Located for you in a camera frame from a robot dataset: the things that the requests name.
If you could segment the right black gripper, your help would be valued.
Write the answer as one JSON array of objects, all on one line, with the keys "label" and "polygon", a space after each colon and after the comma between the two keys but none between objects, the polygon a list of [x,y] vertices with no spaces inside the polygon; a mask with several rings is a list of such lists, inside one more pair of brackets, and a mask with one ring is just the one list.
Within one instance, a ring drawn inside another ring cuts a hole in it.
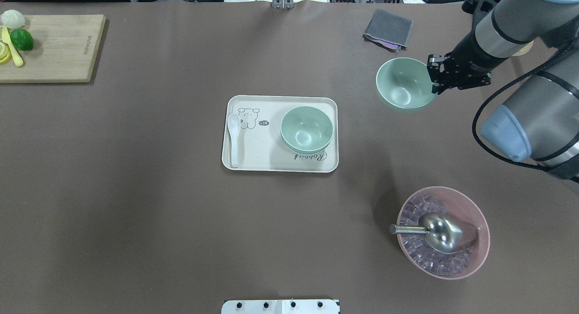
[{"label": "right black gripper", "polygon": [[449,74],[447,59],[450,56],[450,76],[432,77],[432,93],[440,95],[452,88],[472,89],[490,85],[493,57],[485,52],[475,34],[468,34],[449,55],[430,54],[427,57],[429,75]]}]

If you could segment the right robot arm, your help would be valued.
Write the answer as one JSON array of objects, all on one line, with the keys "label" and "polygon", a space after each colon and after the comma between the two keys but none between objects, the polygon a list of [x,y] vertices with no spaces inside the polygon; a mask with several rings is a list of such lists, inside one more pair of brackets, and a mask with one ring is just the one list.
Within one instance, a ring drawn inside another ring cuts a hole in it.
[{"label": "right robot arm", "polygon": [[432,91],[486,86],[491,71],[536,38],[556,53],[487,98],[476,142],[519,167],[578,181],[578,0],[501,0],[451,52],[429,55]]}]

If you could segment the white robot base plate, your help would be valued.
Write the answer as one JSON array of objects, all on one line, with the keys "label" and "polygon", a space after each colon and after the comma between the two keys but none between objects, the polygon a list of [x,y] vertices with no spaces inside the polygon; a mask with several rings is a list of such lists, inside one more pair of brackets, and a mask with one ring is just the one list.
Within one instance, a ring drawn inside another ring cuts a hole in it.
[{"label": "white robot base plate", "polygon": [[339,300],[327,298],[278,300],[229,300],[222,314],[339,314]]}]

